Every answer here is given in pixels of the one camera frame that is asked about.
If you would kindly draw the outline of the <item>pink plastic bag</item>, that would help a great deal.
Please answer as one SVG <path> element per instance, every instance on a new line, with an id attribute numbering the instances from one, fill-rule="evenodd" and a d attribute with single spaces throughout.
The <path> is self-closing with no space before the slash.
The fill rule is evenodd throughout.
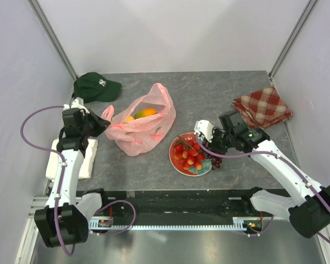
<path id="1" fill-rule="evenodd" d="M 125 122 L 146 108 L 155 109 L 156 114 Z M 101 117 L 111 123 L 104 132 L 106 137 L 114 140 L 127 155 L 137 156 L 151 151 L 166 136 L 175 121 L 176 110 L 167 88 L 155 83 L 146 95 L 125 110 L 114 114 L 114 107 L 110 105 Z"/>

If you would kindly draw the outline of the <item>red fake cherry bunch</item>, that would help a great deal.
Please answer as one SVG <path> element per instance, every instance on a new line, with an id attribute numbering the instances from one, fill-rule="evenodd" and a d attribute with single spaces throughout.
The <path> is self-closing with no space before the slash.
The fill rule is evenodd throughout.
<path id="1" fill-rule="evenodd" d="M 198 171 L 204 168 L 205 157 L 201 147 L 193 139 L 178 136 L 174 143 L 174 158 L 185 172 L 198 174 Z"/>

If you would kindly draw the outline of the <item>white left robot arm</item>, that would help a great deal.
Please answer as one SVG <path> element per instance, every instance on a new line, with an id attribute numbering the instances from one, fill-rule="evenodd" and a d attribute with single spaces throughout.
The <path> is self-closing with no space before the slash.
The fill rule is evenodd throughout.
<path id="1" fill-rule="evenodd" d="M 76 189 L 90 137 L 96 138 L 110 125 L 85 107 L 69 107 L 62 112 L 56 151 L 56 182 L 44 208 L 37 210 L 34 221 L 48 248 L 75 245 L 87 241 L 89 222 L 96 214 L 105 216 L 110 204 L 102 188 L 85 191 L 80 201 Z"/>

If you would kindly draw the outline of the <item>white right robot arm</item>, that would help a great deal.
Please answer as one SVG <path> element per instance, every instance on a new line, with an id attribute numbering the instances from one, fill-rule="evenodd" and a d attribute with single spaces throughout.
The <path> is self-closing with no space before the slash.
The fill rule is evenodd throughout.
<path id="1" fill-rule="evenodd" d="M 241 202 L 242 213 L 254 216 L 259 211 L 287 219 L 303 237 L 311 238 L 330 224 L 330 185 L 307 176 L 287 158 L 261 128 L 250 128 L 237 111 L 219 116 L 222 129 L 206 128 L 208 147 L 219 153 L 229 148 L 241 151 L 263 166 L 288 192 L 289 197 L 259 189 Z"/>

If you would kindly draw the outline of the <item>yellow fake mango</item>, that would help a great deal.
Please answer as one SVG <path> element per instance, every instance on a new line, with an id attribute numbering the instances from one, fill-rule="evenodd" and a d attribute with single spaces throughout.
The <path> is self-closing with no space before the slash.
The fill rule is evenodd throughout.
<path id="1" fill-rule="evenodd" d="M 141 110 L 135 115 L 135 119 L 144 118 L 156 114 L 157 111 L 154 108 L 146 108 Z"/>

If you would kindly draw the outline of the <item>dark red fake grape bunch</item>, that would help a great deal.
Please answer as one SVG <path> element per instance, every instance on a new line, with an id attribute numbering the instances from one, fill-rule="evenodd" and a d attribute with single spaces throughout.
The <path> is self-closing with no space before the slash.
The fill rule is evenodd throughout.
<path id="1" fill-rule="evenodd" d="M 217 146 L 213 143 L 209 143 L 208 141 L 203 141 L 203 146 L 205 148 L 207 148 L 208 150 L 210 150 L 211 152 L 220 154 L 220 155 L 225 155 L 228 151 L 228 149 L 226 147 L 222 148 L 220 146 Z M 207 151 L 205 151 L 204 149 L 202 149 L 202 153 L 205 157 L 205 159 L 209 159 L 211 160 L 211 164 L 212 164 L 212 169 L 217 169 L 221 167 L 221 163 L 223 161 L 223 158 L 221 157 L 217 157 L 217 156 L 213 156 L 212 154 L 209 154 Z"/>

